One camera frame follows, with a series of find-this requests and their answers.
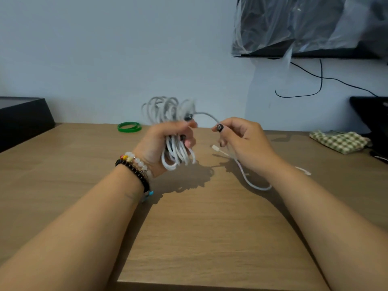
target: left hand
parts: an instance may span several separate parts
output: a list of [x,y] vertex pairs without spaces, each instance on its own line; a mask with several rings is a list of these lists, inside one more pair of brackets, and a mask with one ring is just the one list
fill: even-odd
[[186,148],[192,148],[196,144],[196,139],[191,128],[197,127],[198,124],[194,120],[156,124],[148,129],[133,153],[148,166],[154,177],[160,176],[167,171],[161,161],[161,155],[166,148],[166,136],[185,135]]

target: checkered cloth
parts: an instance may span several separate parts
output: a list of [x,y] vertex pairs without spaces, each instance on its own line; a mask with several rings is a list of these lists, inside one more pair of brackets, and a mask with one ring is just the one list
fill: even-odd
[[362,137],[355,132],[321,131],[310,132],[310,138],[342,154],[362,150],[366,145],[371,145],[369,138]]

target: clear plastic cover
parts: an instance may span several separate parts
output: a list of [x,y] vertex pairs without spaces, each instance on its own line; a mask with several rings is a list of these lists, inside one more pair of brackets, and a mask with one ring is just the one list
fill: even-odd
[[240,0],[232,54],[289,41],[293,53],[355,48],[388,58],[388,0]]

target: forearm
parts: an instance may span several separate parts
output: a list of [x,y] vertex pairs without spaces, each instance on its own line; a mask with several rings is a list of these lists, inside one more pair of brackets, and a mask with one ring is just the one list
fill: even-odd
[[279,161],[266,175],[283,198],[334,290],[388,289],[388,235]]
[[104,288],[142,191],[117,166],[0,268],[0,289]]

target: green bracelet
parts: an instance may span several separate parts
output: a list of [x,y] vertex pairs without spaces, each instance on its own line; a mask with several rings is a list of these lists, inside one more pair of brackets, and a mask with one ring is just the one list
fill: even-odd
[[[125,128],[125,129],[121,128],[129,125],[133,125],[133,127]],[[122,122],[117,126],[117,130],[122,133],[134,133],[134,132],[140,131],[141,129],[142,129],[142,126],[140,125],[140,123],[133,122],[133,121]]]

